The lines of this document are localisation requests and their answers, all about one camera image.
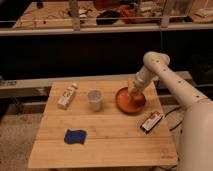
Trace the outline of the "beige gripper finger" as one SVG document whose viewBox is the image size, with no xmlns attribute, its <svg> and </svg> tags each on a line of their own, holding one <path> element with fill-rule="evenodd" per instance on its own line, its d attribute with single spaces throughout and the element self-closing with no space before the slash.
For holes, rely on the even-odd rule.
<svg viewBox="0 0 213 171">
<path fill-rule="evenodd" d="M 134 95 L 136 93 L 136 88 L 133 86 L 133 87 L 128 87 L 128 92 L 130 95 Z"/>
<path fill-rule="evenodd" d="M 142 93 L 141 93 L 141 91 L 136 91 L 135 96 L 134 96 L 134 99 L 138 100 L 138 99 L 141 99 L 141 98 L 142 98 Z"/>
</svg>

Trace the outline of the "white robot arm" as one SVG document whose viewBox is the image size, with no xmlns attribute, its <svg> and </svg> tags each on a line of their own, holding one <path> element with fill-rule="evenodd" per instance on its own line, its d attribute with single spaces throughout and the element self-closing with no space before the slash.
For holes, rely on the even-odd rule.
<svg viewBox="0 0 213 171">
<path fill-rule="evenodd" d="M 177 171 L 213 171 L 213 100 L 172 71 L 169 63 L 167 54 L 147 52 L 128 92 L 142 92 L 157 76 L 185 110 Z"/>
</svg>

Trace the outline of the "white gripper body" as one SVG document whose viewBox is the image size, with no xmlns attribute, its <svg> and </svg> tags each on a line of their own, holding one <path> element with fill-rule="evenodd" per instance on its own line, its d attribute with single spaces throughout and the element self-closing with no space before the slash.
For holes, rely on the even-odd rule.
<svg viewBox="0 0 213 171">
<path fill-rule="evenodd" d="M 153 73 L 146 67 L 142 67 L 133 79 L 133 91 L 143 91 L 153 79 Z"/>
</svg>

